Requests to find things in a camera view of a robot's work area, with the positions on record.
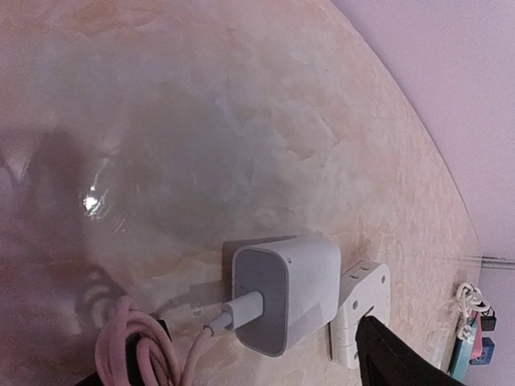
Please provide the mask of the white multi-outlet plug adapter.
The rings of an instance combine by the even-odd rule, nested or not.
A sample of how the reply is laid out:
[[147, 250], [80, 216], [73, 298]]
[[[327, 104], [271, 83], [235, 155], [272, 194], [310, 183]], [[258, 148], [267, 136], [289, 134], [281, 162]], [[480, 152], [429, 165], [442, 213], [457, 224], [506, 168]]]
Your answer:
[[332, 360], [348, 369], [359, 367], [356, 332], [372, 315], [389, 325], [391, 275], [384, 263], [361, 261], [340, 276], [339, 308], [329, 324]]

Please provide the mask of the white usb charger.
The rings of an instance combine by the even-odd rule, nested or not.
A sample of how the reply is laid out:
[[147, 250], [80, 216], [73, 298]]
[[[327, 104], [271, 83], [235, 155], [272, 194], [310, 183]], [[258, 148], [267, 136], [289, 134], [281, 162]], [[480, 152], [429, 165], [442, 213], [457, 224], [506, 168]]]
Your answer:
[[290, 236], [240, 246], [233, 254], [232, 300], [225, 311], [249, 349], [279, 357], [334, 319], [341, 252], [320, 236]]

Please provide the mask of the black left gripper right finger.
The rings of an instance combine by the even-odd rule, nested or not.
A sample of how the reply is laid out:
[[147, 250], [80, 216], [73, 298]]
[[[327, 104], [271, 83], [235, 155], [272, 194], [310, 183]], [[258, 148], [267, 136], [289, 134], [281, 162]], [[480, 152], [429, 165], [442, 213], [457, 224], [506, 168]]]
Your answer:
[[363, 385], [462, 386], [425, 361], [373, 316], [361, 318], [356, 346]]

